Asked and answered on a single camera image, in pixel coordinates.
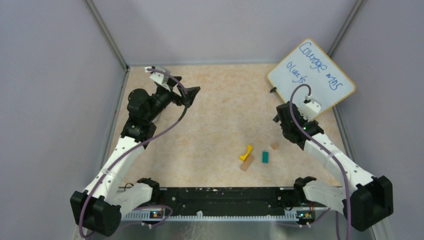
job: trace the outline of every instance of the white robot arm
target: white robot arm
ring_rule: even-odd
[[[149,179],[141,179],[129,190],[117,193],[125,175],[135,159],[147,148],[149,141],[159,137],[175,126],[200,90],[200,87],[184,88],[179,76],[169,75],[169,71],[160,67],[146,67],[150,78],[156,83],[156,93],[149,95],[144,89],[135,89],[128,96],[127,110],[129,118],[122,130],[112,155],[93,181],[82,191],[75,191],[70,198],[75,223],[82,227],[111,236],[118,228],[122,217],[139,205],[151,200],[154,188],[159,185]],[[173,87],[181,94],[173,92]],[[184,111],[178,121],[164,132],[153,137],[155,122],[159,114],[170,103],[184,105]]]
[[[330,186],[314,177],[298,178],[294,188],[298,191],[300,202],[317,202],[347,216],[345,177],[340,167],[333,159],[335,156],[346,173],[351,206],[351,225],[359,231],[365,231],[372,225],[390,216],[393,213],[393,186],[385,176],[379,178],[359,167],[346,156],[329,137],[324,134],[318,122],[304,118],[310,112],[318,112],[316,104],[310,104],[311,96],[307,96],[305,106],[307,112],[300,113],[295,104],[293,115],[304,132],[316,142],[324,146],[325,151],[314,141],[306,137],[294,123],[290,113],[290,102],[277,106],[276,123],[281,122],[283,136],[290,142],[297,144],[303,151],[314,156],[318,161],[341,183],[342,187]]]

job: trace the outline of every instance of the purple cable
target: purple cable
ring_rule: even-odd
[[[180,81],[178,81],[174,76],[172,76],[171,74],[169,74],[169,73],[167,73],[167,72],[164,72],[164,71],[160,71],[160,70],[157,70],[157,69],[151,69],[151,68],[148,68],[147,69],[148,71],[150,71],[150,72],[157,72],[157,73],[160,73],[160,74],[163,74],[163,75],[165,75],[165,76],[167,76],[167,77],[169,77],[170,79],[172,79],[172,80],[174,80],[181,88],[182,88],[182,90],[184,91],[184,93],[185,94],[187,94],[187,89],[181,84],[181,82]],[[107,168],[107,170],[108,171],[111,171],[114,167],[115,167],[115,165],[119,162],[119,161],[121,161],[125,156],[127,156],[129,153],[131,153],[132,151],[134,151],[135,149],[137,149],[137,148],[139,148],[139,147],[141,147],[141,146],[143,146],[143,145],[145,145],[145,144],[147,144],[147,143],[150,143],[151,141],[153,141],[153,140],[155,140],[155,139],[157,139],[157,138],[159,138],[160,136],[162,136],[162,135],[164,135],[164,134],[166,134],[169,130],[171,130],[173,127],[175,127],[180,121],[181,121],[181,119],[183,118],[183,116],[186,114],[186,111],[187,111],[187,107],[184,107],[184,110],[182,111],[182,114],[181,114],[181,116],[179,117],[179,119],[174,123],[174,124],[172,124],[170,127],[168,127],[167,129],[165,129],[163,132],[161,132],[161,133],[159,133],[158,135],[156,135],[156,136],[153,136],[152,138],[149,138],[149,139],[147,139],[146,141],[143,141],[143,142],[141,142],[141,143],[139,143],[139,144],[137,144],[137,145],[135,145],[135,146],[133,146],[132,148],[130,148],[128,151],[126,151],[126,152],[124,152],[120,157],[118,157],[108,168]],[[90,237],[91,235],[93,235],[94,234],[94,232],[91,232],[90,234],[87,234],[87,235],[85,235],[84,234],[84,231],[83,231],[83,220],[84,220],[84,214],[85,214],[85,212],[86,212],[86,209],[87,209],[87,205],[89,204],[89,200],[92,198],[92,196],[93,196],[93,194],[94,194],[94,192],[97,190],[97,188],[99,187],[99,185],[101,184],[101,182],[103,181],[103,179],[105,179],[105,177],[106,177],[106,174],[103,174],[99,179],[98,179],[98,181],[96,182],[96,184],[94,185],[94,187],[93,187],[93,189],[90,191],[90,193],[88,194],[88,197],[87,197],[87,199],[85,200],[85,202],[84,202],[84,205],[82,206],[82,209],[81,209],[81,214],[79,215],[79,223],[78,223],[78,228],[79,228],[79,235],[81,235],[81,238],[83,238],[83,239],[86,239],[86,238],[88,238],[88,237]]]
[[[296,124],[297,128],[303,133],[303,135],[305,135],[308,139],[310,139],[313,143],[315,143],[316,145],[318,145],[320,148],[322,148],[328,155],[331,154],[331,151],[328,150],[324,145],[322,145],[320,142],[318,142],[317,140],[313,139],[302,127],[301,125],[298,123],[298,121],[296,121],[295,118],[295,114],[293,113],[293,97],[295,96],[295,93],[301,88],[301,87],[307,87],[309,89],[309,93],[308,96],[311,95],[311,86],[309,86],[308,84],[300,84],[299,86],[297,86],[293,93],[291,94],[290,97],[290,115],[291,115],[291,119],[293,120],[294,124]],[[351,196],[350,196],[350,192],[349,192],[349,181],[348,181],[348,176],[346,176],[346,172],[345,172],[345,168],[343,167],[343,165],[340,163],[340,161],[337,159],[336,156],[332,156],[332,158],[334,159],[335,163],[338,165],[338,167],[341,170],[341,174],[343,175],[343,182],[344,182],[344,189],[346,190],[346,205],[347,205],[347,236],[346,239],[350,240],[351,239],[351,231],[352,231],[352,217],[351,217]]]
[[[327,210],[325,210],[325,212],[323,212],[321,215],[319,215],[319,217],[312,223],[309,224],[309,226],[313,226],[316,223],[318,223],[319,221],[321,221],[329,212],[330,212],[331,208],[327,208]],[[285,227],[292,227],[292,228],[299,228],[300,225],[294,225],[294,224],[286,224],[286,223],[278,223],[278,225],[281,226],[285,226]]]
[[[341,240],[340,238],[340,229],[339,229],[339,212],[335,212],[335,234],[337,234],[337,240]]]

